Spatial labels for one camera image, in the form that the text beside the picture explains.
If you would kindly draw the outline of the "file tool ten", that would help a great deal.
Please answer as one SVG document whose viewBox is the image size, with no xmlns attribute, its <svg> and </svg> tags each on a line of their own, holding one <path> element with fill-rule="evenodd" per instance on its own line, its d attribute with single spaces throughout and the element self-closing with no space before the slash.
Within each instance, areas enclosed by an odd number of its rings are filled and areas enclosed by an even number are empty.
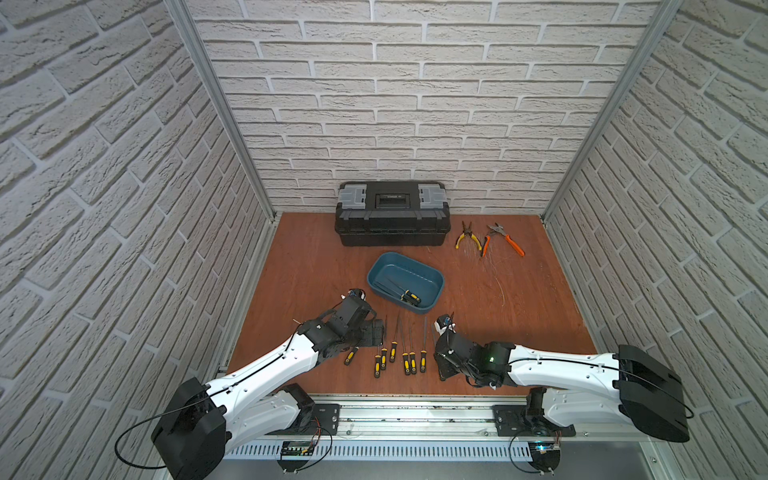
<svg viewBox="0 0 768 480">
<path fill-rule="evenodd" d="M 390 284 L 389 282 L 384 282 L 384 283 L 381 283 L 381 284 L 380 284 L 380 286 L 381 286 L 382 288 L 387 288 L 388 290 L 390 290 L 390 291 L 392 292 L 392 294 L 393 294 L 393 295 L 398 295 L 398 296 L 400 297 L 400 299 L 401 299 L 401 291 L 400 291 L 399 289 L 397 289 L 396 287 L 394 287 L 394 286 L 393 286 L 392 284 Z"/>
</svg>

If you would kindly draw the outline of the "file tool seven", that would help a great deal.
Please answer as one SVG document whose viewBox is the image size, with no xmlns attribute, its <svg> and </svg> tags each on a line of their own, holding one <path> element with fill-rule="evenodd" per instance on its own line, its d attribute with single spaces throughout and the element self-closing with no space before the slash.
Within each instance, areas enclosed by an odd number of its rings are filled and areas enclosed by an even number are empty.
<svg viewBox="0 0 768 480">
<path fill-rule="evenodd" d="M 426 374 L 427 371 L 427 335 L 428 334 L 428 318 L 425 316 L 423 319 L 423 335 L 422 335 L 422 348 L 420 352 L 419 371 L 421 374 Z"/>
</svg>

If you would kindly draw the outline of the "file tool eleven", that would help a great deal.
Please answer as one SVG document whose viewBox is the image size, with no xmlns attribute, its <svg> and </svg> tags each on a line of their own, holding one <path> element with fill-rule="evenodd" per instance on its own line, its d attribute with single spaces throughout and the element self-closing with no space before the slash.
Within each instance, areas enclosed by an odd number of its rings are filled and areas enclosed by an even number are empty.
<svg viewBox="0 0 768 480">
<path fill-rule="evenodd" d="M 422 302 L 421 298 L 417 294 L 412 292 L 410 289 L 402 287 L 400 284 L 396 283 L 394 280 L 391 280 L 389 278 L 387 278 L 387 281 L 401 291 L 401 299 L 404 302 L 413 306 L 421 305 L 421 302 Z"/>
</svg>

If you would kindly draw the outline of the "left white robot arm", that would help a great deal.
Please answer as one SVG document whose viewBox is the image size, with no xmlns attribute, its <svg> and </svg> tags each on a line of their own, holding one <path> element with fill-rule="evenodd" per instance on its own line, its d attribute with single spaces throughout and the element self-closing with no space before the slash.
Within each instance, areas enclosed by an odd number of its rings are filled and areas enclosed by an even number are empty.
<svg viewBox="0 0 768 480">
<path fill-rule="evenodd" d="M 183 382 L 152 434 L 174 479 L 204 479 L 224 456 L 258 437 L 303 429 L 314 402 L 293 378 L 355 347 L 378 347 L 383 323 L 361 289 L 297 325 L 281 345 L 224 377 Z"/>
</svg>

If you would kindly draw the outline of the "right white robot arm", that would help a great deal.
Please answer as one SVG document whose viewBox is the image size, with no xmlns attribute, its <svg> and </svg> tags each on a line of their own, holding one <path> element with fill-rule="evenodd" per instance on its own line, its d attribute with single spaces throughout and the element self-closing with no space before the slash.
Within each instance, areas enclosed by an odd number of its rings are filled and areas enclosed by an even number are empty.
<svg viewBox="0 0 768 480">
<path fill-rule="evenodd" d="M 451 326 L 435 329 L 440 379 L 460 375 L 475 388 L 528 388 L 526 422 L 533 428 L 620 423 L 667 442 L 690 439 L 693 413 L 681 377 L 637 347 L 567 354 L 505 342 L 480 345 Z"/>
</svg>

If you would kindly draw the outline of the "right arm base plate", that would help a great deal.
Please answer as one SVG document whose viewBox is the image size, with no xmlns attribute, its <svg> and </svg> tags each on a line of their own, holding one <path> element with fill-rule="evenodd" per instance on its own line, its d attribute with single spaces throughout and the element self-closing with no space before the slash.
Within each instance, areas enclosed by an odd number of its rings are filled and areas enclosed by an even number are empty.
<svg viewBox="0 0 768 480">
<path fill-rule="evenodd" d="M 573 425 L 558 426 L 543 415 L 534 414 L 524 405 L 493 405 L 494 425 L 499 437 L 529 435 L 538 437 L 575 437 Z"/>
</svg>

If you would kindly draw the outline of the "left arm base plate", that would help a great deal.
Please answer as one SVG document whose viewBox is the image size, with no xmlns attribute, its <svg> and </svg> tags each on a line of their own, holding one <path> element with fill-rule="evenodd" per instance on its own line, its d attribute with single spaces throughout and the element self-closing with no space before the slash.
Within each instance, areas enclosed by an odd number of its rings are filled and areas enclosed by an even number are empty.
<svg viewBox="0 0 768 480">
<path fill-rule="evenodd" d="M 325 429 L 331 435 L 336 435 L 340 409 L 338 403 L 315 403 L 311 412 L 302 410 L 286 432 L 291 435 L 311 435 L 318 429 Z"/>
</svg>

